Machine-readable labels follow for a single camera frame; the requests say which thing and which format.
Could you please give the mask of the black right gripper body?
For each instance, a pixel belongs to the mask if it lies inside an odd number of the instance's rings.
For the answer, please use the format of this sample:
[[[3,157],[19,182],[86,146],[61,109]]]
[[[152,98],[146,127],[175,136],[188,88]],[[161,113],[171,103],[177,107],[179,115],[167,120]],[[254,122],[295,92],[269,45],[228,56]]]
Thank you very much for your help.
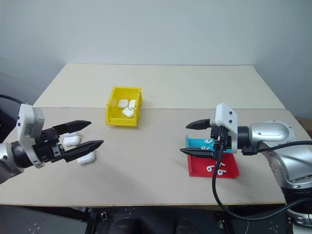
[[[229,130],[223,126],[211,127],[211,138],[214,140],[213,151],[214,154],[220,153],[220,147],[222,146],[224,153],[232,152],[232,139],[229,136]]]

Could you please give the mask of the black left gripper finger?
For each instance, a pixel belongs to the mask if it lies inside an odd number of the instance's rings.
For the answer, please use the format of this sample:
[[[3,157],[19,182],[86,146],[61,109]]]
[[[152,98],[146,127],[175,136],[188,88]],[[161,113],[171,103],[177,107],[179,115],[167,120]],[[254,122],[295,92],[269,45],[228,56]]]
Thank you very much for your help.
[[[79,144],[75,148],[65,151],[63,154],[63,159],[66,162],[70,162],[80,157],[86,156],[87,154],[99,148],[103,143],[103,140],[92,140]]]
[[[75,120],[75,121],[53,126],[53,128],[58,135],[63,135],[63,134],[70,134],[70,133],[78,132],[91,124],[92,123],[90,121]]]

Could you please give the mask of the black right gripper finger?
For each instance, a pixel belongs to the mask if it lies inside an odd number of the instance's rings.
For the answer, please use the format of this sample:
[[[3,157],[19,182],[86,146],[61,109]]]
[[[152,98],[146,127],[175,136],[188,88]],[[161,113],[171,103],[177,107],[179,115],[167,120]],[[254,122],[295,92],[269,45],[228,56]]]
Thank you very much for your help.
[[[200,119],[186,125],[186,129],[193,130],[205,130],[210,127],[210,119]]]
[[[180,151],[194,157],[216,159],[214,156],[214,152],[206,149],[187,147],[181,148]]]

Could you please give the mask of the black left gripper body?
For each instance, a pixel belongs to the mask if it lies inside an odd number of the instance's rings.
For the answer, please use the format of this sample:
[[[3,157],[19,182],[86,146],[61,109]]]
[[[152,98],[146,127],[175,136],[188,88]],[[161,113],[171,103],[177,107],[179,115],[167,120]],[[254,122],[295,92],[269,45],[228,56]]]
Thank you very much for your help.
[[[64,159],[65,150],[59,142],[59,134],[55,127],[43,130],[35,142],[33,149],[41,162],[56,162]]]

